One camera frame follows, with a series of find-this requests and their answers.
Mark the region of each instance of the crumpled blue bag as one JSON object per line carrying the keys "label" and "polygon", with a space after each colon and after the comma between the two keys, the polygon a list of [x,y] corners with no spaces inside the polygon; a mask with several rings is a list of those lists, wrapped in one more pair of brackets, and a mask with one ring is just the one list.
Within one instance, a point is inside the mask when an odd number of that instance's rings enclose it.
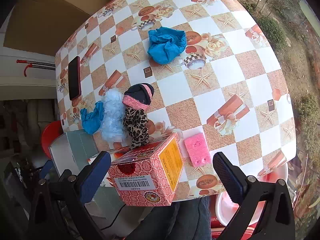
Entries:
{"label": "crumpled blue bag", "polygon": [[148,54],[159,64],[167,64],[184,51],[187,46],[186,33],[166,27],[151,30]]}
{"label": "crumpled blue bag", "polygon": [[103,103],[96,102],[96,107],[91,113],[87,113],[87,109],[83,108],[80,110],[80,114],[83,129],[92,135],[100,128],[103,120]]}

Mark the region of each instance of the light blue fluffy cloth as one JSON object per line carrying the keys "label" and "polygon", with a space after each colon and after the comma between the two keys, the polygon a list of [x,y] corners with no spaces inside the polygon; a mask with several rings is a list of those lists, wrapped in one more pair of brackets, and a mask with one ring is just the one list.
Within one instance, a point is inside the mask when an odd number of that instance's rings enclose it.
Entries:
{"label": "light blue fluffy cloth", "polygon": [[103,120],[100,126],[102,139],[108,142],[122,142],[127,137],[123,126],[126,106],[122,103],[123,94],[113,88],[102,98]]}

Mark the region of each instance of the red plastic stool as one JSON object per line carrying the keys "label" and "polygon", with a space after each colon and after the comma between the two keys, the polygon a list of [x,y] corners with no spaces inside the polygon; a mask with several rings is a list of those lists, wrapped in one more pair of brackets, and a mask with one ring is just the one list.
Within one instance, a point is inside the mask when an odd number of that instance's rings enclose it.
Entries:
{"label": "red plastic stool", "polygon": [[50,144],[63,134],[63,129],[61,126],[61,121],[54,121],[49,123],[43,130],[41,135],[41,146],[45,154],[51,159],[51,154],[49,151]]}

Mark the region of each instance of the table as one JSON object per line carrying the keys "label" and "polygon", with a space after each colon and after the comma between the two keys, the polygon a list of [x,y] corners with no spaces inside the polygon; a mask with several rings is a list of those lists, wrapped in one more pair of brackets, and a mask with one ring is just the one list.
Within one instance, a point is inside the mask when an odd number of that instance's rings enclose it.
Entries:
{"label": "table", "polygon": [[[147,54],[148,30],[184,30],[187,48],[159,65]],[[68,94],[68,63],[81,59],[82,95]],[[202,132],[210,155],[222,151],[246,175],[261,176],[296,154],[290,95],[267,39],[237,0],[113,0],[83,23],[55,57],[57,96],[65,132],[82,129],[79,110],[92,111],[106,89],[124,93],[150,83],[149,133],[175,129],[184,138]],[[94,134],[99,150],[125,146]],[[194,168],[180,140],[184,168],[174,200],[211,195],[199,189],[212,164]]]}

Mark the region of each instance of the black cable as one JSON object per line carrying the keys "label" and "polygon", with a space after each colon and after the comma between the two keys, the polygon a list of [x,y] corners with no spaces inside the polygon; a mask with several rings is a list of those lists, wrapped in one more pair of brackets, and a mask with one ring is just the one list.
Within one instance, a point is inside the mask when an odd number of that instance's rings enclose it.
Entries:
{"label": "black cable", "polygon": [[120,213],[121,209],[123,209],[123,208],[124,208],[124,206],[125,206],[125,204],[120,208],[120,210],[119,210],[118,214],[116,215],[115,219],[114,219],[114,220],[113,220],[113,222],[110,224],[110,226],[107,226],[107,227],[105,227],[105,228],[101,228],[101,229],[100,229],[101,231],[102,231],[102,230],[104,230],[104,229],[110,228],[110,227],[113,225],[113,223],[116,221],[116,219],[117,219],[117,217],[118,217],[118,215],[119,215],[119,213]]}

